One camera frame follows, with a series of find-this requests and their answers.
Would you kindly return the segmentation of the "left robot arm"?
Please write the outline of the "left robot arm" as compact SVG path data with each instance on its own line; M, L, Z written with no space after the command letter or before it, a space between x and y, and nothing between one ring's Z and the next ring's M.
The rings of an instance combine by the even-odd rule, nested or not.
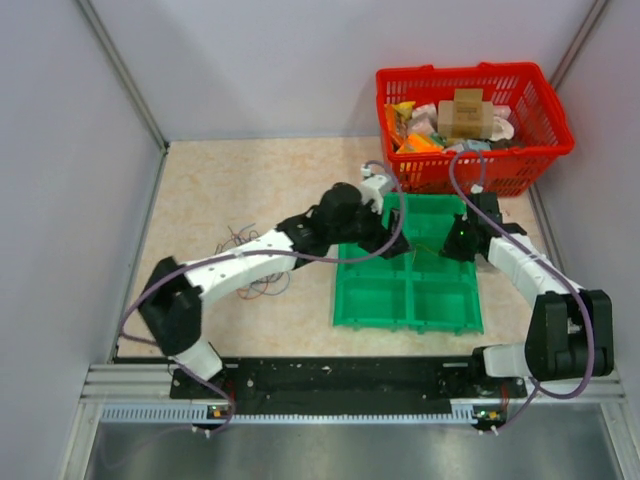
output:
M384 198L397 187L388 173L362 169L359 185L339 182L318 204L281 222L263 235L211 257L178 263L161 260L134 303L163 355L192 374L205 396L226 387L221 356L204 338L202 316L226 295L272 275L312 262L333 262L329 251L354 244L364 257L392 259L409 251L402 232L405 206L385 214Z

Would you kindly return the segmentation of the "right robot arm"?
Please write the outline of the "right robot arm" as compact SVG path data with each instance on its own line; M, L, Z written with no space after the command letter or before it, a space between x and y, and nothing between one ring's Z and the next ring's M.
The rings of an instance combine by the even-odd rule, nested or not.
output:
M474 350L479 363L466 372L469 388L487 396L508 377L555 381L587 372L609 375L614 368L610 297L560 273L520 225L503 221L496 194L475 187L468 200L466 212L454 216L440 255L471 263L483 257L532 308L523 342Z

